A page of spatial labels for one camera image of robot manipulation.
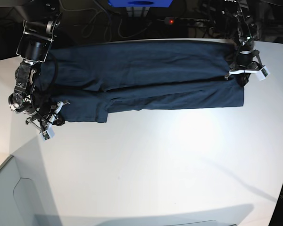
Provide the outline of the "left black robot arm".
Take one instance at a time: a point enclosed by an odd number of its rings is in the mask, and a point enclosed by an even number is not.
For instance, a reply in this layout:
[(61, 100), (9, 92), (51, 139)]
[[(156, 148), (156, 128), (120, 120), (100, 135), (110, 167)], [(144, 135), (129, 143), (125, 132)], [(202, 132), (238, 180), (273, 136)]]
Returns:
[(230, 70), (226, 80), (236, 79), (244, 87), (255, 68), (254, 37), (246, 16), (236, 0), (209, 0), (207, 14), (216, 32), (225, 39), (234, 42), (234, 51), (230, 54)]

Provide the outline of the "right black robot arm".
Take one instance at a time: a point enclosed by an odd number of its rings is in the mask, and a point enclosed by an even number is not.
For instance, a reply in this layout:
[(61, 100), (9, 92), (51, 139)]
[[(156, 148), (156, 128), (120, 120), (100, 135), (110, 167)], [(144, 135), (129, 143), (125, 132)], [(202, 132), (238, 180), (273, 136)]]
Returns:
[[(58, 63), (50, 53), (56, 29), (61, 20), (60, 3), (57, 0), (26, 0), (14, 7), (23, 17), (23, 34), (16, 54), (22, 62), (15, 71), (16, 84), (8, 98), (9, 107), (16, 113), (26, 113), (26, 123), (39, 122), (45, 130), (50, 125), (64, 123), (58, 104), (50, 100), (53, 85), (58, 77)], [(41, 75), (41, 64), (47, 58), (54, 63), (54, 74), (46, 89), (36, 86)]]

